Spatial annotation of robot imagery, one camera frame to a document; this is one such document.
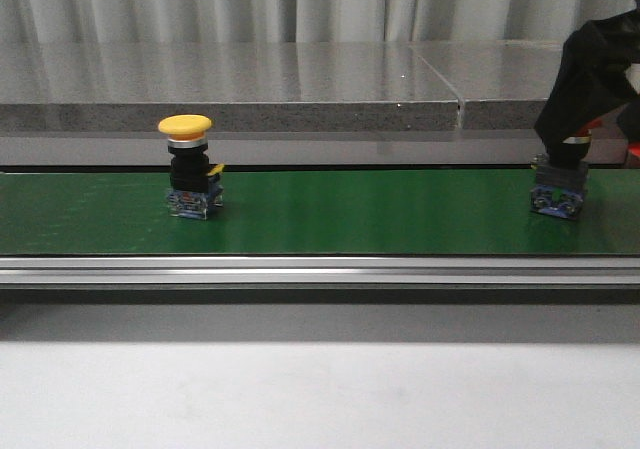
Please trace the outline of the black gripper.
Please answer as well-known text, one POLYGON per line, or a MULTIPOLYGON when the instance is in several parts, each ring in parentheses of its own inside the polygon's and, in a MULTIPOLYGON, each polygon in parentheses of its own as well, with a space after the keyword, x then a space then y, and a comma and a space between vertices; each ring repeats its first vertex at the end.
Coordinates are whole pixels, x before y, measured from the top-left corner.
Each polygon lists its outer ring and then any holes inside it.
POLYGON ((534 129, 550 157, 584 157, 587 142, 569 143, 597 118, 623 107, 618 127, 639 142, 639 93, 626 71, 639 62, 639 10, 589 20, 563 45, 551 94, 534 129))

